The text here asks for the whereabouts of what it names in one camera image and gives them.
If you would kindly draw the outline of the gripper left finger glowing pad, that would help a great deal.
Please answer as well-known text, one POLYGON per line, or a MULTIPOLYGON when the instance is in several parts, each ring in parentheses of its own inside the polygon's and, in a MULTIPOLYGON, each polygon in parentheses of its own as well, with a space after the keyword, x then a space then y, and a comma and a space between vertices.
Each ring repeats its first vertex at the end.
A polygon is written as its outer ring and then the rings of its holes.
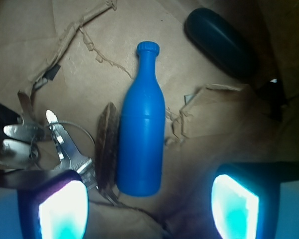
POLYGON ((88 190, 73 170, 0 170, 0 239, 82 239, 88 190))

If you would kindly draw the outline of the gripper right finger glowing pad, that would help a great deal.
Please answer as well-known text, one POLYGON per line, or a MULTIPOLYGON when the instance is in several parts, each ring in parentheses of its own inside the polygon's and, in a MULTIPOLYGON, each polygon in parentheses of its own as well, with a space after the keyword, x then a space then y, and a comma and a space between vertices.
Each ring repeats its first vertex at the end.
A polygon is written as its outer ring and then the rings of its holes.
POLYGON ((299 162, 221 165, 211 209, 223 239, 299 239, 299 162))

